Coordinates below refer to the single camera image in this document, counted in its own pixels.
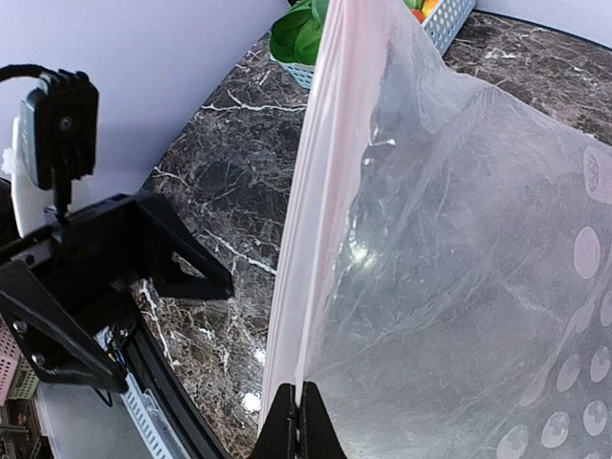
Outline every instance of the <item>plastic bag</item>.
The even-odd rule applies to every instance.
[[[610,457],[611,204],[610,147],[332,1],[262,419],[313,381],[349,458]]]

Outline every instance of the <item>black bracket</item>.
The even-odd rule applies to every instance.
[[[0,249],[0,314],[41,381],[124,392],[125,370],[92,337],[133,313],[125,291],[149,277],[161,296],[233,295],[230,272],[165,197],[118,195]]]

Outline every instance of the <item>pink basket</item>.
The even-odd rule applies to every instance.
[[[19,347],[12,338],[11,332],[4,320],[0,319],[0,406],[4,406],[4,402],[9,395],[20,354]]]

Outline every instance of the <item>dark marble surface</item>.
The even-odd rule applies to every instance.
[[[474,13],[446,56],[536,109],[612,143],[612,53]],[[257,43],[146,183],[231,269],[228,302],[140,301],[186,391],[234,457],[254,443],[280,238],[308,93]]]

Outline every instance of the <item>green leaf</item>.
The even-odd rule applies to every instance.
[[[322,35],[323,27],[314,18],[302,26],[294,45],[295,58],[298,63],[315,65]]]
[[[313,2],[313,17],[318,22],[319,26],[325,24],[325,16],[329,7],[329,0],[312,0]]]
[[[270,53],[279,62],[295,63],[295,41],[302,28],[314,21],[310,8],[291,10],[272,25]]]

